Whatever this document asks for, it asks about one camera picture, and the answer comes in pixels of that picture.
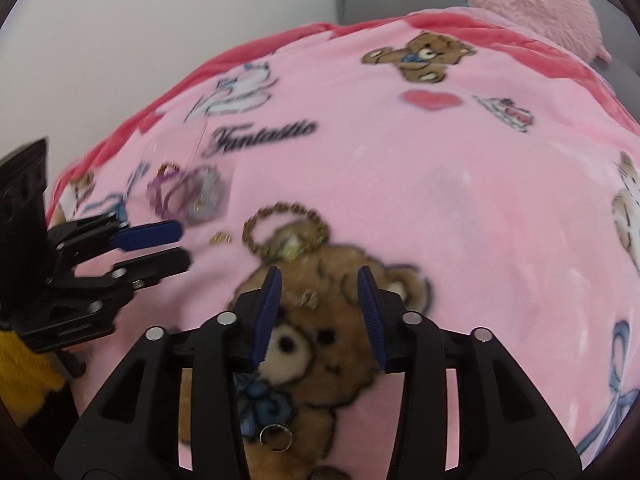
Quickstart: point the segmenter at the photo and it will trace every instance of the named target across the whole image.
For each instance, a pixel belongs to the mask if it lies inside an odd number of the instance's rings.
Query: gold beaded bracelet
[[[299,254],[315,251],[329,239],[329,226],[322,221],[320,215],[316,211],[313,209],[307,210],[306,207],[299,203],[287,204],[285,202],[277,202],[276,205],[272,207],[263,207],[262,209],[259,209],[254,216],[244,223],[242,241],[252,253],[257,254],[261,258],[276,258],[278,256],[277,252],[275,252],[275,248],[270,249],[265,245],[256,243],[252,233],[259,220],[264,220],[274,213],[287,212],[306,216],[307,220],[309,220],[309,222],[315,225],[318,229],[318,235],[316,238],[311,242],[304,244],[300,248]]]

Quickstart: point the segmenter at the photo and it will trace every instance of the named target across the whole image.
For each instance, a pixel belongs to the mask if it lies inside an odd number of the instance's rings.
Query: yellow plush fabric
[[[29,350],[14,332],[0,332],[0,398],[18,426],[64,385],[48,355]]]

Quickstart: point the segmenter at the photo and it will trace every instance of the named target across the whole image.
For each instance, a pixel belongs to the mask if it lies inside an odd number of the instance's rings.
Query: ring
[[[262,431],[260,432],[260,437],[258,438],[260,440],[260,444],[262,444],[263,446],[266,445],[266,442],[264,441],[264,436],[267,430],[271,430],[271,429],[284,431],[287,435],[289,435],[289,443],[287,444],[287,447],[285,447],[284,449],[272,449],[272,451],[275,451],[276,453],[284,453],[287,449],[293,446],[293,432],[289,428],[287,428],[284,424],[270,424],[262,428]]]

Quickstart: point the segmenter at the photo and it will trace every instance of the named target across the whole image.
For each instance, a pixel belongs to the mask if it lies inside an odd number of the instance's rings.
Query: pillow
[[[610,54],[602,45],[600,23],[588,0],[468,0],[470,6],[491,10],[517,25],[530,28],[586,62]]]

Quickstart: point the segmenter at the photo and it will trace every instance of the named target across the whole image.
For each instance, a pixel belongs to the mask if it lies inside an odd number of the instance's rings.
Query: red heart
[[[462,104],[462,99],[457,95],[446,92],[429,92],[427,90],[407,90],[402,94],[402,99],[430,112]]]

